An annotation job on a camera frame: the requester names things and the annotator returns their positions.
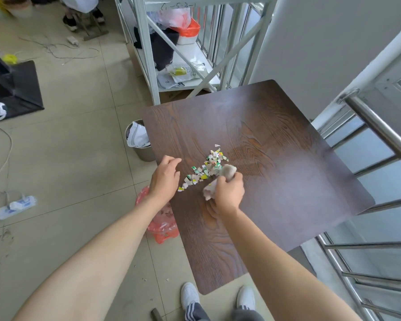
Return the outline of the stainless steel railing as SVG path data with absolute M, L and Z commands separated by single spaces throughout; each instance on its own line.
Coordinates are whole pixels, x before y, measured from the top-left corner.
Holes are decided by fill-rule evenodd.
M 374 203 L 316 241 L 365 321 L 401 321 L 401 135 L 358 94 L 319 132 Z

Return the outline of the person's left forearm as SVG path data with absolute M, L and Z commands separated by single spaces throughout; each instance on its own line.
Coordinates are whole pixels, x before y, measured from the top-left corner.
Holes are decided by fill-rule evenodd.
M 148 224 L 169 201 L 149 194 L 49 275 L 12 321 L 104 321 Z

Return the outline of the grey metal trash can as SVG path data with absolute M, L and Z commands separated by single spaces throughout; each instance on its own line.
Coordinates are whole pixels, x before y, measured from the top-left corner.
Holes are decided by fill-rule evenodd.
M 132 149 L 134 150 L 134 152 L 137 154 L 137 156 L 139 157 L 139 159 L 141 161 L 144 161 L 144 162 L 154 162 L 155 161 L 155 155 L 153 153 L 151 145 L 146 148 L 132 148 Z

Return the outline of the black fabric bag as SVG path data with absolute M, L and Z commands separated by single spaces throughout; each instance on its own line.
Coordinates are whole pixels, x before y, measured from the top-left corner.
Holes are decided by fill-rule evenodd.
M 178 39 L 180 37 L 179 32 L 171 28 L 162 30 L 162 32 L 174 45 L 177 45 Z M 165 42 L 165 40 L 157 34 L 157 32 L 150 34 L 150 42 L 152 46 L 155 67 L 158 71 L 161 71 L 166 68 L 166 65 L 173 62 L 174 49 L 172 49 Z

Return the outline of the person's white left shoe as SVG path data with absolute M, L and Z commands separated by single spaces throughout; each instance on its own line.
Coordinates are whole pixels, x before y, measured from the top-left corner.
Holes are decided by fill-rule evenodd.
M 200 303 L 197 288 L 191 282 L 185 282 L 180 291 L 181 305 L 185 312 L 195 303 Z

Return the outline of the white window grille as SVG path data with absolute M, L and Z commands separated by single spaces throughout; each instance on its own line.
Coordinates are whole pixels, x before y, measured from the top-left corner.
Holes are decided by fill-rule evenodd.
M 214 76 L 204 92 L 236 88 L 249 83 L 276 3 L 217 4 L 194 7 L 191 15 L 200 24 L 195 45 L 214 69 L 254 28 L 255 35 Z

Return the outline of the orange and white container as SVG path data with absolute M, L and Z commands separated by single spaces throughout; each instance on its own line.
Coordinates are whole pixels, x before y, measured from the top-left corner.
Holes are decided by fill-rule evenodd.
M 200 32 L 200 25 L 195 19 L 191 19 L 191 22 L 187 28 L 173 28 L 179 33 L 178 45 L 194 44 Z

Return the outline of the person's right hand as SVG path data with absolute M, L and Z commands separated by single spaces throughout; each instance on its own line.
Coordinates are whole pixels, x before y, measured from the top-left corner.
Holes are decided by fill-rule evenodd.
M 227 182 L 226 190 L 220 197 L 215 197 L 215 211 L 221 216 L 230 216 L 237 214 L 240 209 L 240 203 L 245 194 L 243 175 L 236 172 L 234 178 Z

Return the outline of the pile of coloured paper scraps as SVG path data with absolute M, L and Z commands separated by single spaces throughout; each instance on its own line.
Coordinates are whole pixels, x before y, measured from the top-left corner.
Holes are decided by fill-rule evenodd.
M 183 176 L 183 181 L 178 186 L 177 192 L 183 192 L 189 186 L 194 186 L 204 181 L 208 181 L 208 186 L 210 186 L 213 183 L 213 178 L 223 172 L 224 165 L 229 162 L 229 159 L 223 154 L 219 144 L 215 144 L 214 148 L 201 165 L 198 167 L 192 166 L 191 173 Z

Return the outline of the person's grey right trouser leg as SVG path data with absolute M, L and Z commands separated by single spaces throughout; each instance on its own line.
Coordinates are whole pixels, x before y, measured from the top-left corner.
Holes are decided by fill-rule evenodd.
M 246 306 L 238 306 L 230 314 L 230 321 L 265 321 L 255 310 Z

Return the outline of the person's white right shoe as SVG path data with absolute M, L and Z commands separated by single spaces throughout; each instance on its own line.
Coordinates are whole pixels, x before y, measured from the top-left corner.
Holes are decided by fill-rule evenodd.
M 250 286 L 241 286 L 236 297 L 235 306 L 240 310 L 256 309 L 255 294 Z

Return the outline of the red plastic bag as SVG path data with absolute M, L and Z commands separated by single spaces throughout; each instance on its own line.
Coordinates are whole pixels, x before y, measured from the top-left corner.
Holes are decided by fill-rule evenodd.
M 158 244 L 179 236 L 180 233 L 169 202 L 151 220 L 147 232 L 154 237 Z

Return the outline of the person's grey striped left trouser leg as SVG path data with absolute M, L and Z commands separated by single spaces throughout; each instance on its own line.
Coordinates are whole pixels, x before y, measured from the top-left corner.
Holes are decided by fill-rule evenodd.
M 211 321 L 199 302 L 190 302 L 184 312 L 185 321 Z

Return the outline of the person's white shoe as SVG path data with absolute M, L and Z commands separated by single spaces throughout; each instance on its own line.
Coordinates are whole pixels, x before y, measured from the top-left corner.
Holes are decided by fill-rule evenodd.
M 180 291 L 181 305 L 185 312 L 195 303 L 200 303 L 197 288 L 191 282 L 185 282 Z
M 236 297 L 235 306 L 240 310 L 256 309 L 255 294 L 250 286 L 241 286 Z

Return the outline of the white power strip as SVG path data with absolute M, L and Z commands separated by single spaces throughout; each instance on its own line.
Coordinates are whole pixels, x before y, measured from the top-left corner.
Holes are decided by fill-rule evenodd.
M 15 216 L 23 211 L 26 211 L 37 205 L 37 199 L 32 195 L 23 196 L 21 199 L 10 202 L 9 204 L 0 207 L 0 220 L 5 220 Z

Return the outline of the white flat pouch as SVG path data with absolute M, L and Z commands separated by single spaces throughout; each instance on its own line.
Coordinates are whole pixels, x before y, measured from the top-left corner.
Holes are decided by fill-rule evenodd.
M 168 90 L 174 87 L 185 86 L 182 82 L 175 82 L 171 74 L 167 71 L 159 72 L 156 77 L 158 87 Z

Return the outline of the beige cleaning cloth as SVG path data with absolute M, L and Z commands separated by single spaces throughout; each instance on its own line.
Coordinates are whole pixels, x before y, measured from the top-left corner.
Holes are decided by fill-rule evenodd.
M 237 171 L 237 167 L 226 164 L 219 171 L 218 176 L 223 176 L 225 178 L 226 182 L 230 182 L 234 178 L 236 171 Z M 218 180 L 218 177 L 215 178 L 212 182 L 210 182 L 207 186 L 204 187 L 203 196 L 206 201 L 215 198 L 215 189 L 216 189 L 216 185 L 217 185 L 217 180 Z

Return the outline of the black floor stand base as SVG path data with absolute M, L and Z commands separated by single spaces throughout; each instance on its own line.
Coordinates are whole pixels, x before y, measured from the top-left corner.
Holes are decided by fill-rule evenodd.
M 33 60 L 8 65 L 0 58 L 0 102 L 7 108 L 5 119 L 44 110 Z

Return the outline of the beige bucket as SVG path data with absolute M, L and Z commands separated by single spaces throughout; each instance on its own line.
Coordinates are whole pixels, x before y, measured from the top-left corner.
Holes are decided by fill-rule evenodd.
M 4 8 L 14 17 L 26 19 L 33 14 L 31 0 L 2 0 Z

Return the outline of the person's right forearm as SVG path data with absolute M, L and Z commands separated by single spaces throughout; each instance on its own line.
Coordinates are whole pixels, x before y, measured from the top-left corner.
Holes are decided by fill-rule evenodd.
M 239 208 L 217 210 L 274 321 L 363 321 Z

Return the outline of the person's left hand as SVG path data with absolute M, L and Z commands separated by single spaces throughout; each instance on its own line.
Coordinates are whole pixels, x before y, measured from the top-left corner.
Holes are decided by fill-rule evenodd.
M 181 158 L 165 155 L 152 175 L 149 196 L 154 198 L 159 208 L 165 206 L 177 191 L 172 189 L 172 175 L 179 171 L 177 165 L 181 161 Z

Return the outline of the metal stool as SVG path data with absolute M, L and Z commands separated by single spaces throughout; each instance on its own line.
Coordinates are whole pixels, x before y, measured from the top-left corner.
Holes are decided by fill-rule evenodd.
M 105 25 L 98 23 L 93 11 L 88 13 L 73 11 L 73 17 L 77 24 L 77 31 L 84 32 L 84 41 L 90 41 L 92 39 L 109 34 L 109 31 L 105 28 Z

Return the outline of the clear bag with yellow item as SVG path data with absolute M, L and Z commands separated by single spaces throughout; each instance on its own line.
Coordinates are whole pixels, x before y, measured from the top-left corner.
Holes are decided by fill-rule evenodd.
M 204 63 L 191 62 L 195 70 L 187 63 L 172 63 L 166 65 L 165 69 L 168 74 L 172 77 L 173 81 L 177 84 L 185 81 L 200 79 L 208 75 L 207 68 Z

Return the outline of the translucent plastic bag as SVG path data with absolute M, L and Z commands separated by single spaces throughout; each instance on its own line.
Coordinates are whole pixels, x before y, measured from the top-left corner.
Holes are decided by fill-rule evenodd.
M 148 11 L 147 16 L 162 30 L 167 28 L 187 29 L 191 23 L 191 9 Z

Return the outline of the white metal shelf rack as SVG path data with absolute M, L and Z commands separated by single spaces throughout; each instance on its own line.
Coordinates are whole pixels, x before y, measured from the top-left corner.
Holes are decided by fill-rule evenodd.
M 246 43 L 248 39 L 255 35 L 258 28 L 254 28 L 248 33 L 246 39 L 232 49 L 225 56 L 224 60 L 220 62 L 214 69 L 211 68 L 206 62 L 206 58 L 201 54 L 198 47 L 194 44 L 188 45 L 173 45 L 169 38 L 159 31 L 159 27 L 147 16 L 148 11 L 160 11 L 170 10 L 172 8 L 190 8 L 200 7 L 203 5 L 217 5 L 217 4 L 242 4 L 242 3 L 266 3 L 272 5 L 276 3 L 274 10 L 279 0 L 114 0 L 119 19 L 125 34 L 127 42 L 134 45 L 137 42 L 134 28 L 138 29 L 139 41 L 141 43 L 141 49 L 135 48 L 135 64 L 138 64 L 144 79 L 149 87 L 150 94 L 154 105 L 161 103 L 160 93 L 166 91 L 180 91 L 180 90 L 191 90 L 189 97 L 197 95 L 206 86 L 211 87 L 210 81 L 218 82 L 218 78 L 214 78 L 216 73 L 233 58 L 233 56 L 240 50 L 240 48 Z M 205 64 L 208 75 L 206 76 L 205 82 L 203 77 L 187 82 L 183 82 L 185 86 L 174 87 L 168 90 L 158 87 L 157 74 L 165 70 L 158 71 L 155 67 L 152 46 L 150 42 L 150 29 L 153 28 L 155 32 L 162 37 L 165 42 L 174 49 L 173 63 L 187 63 L 193 69 L 191 62 L 202 62 Z

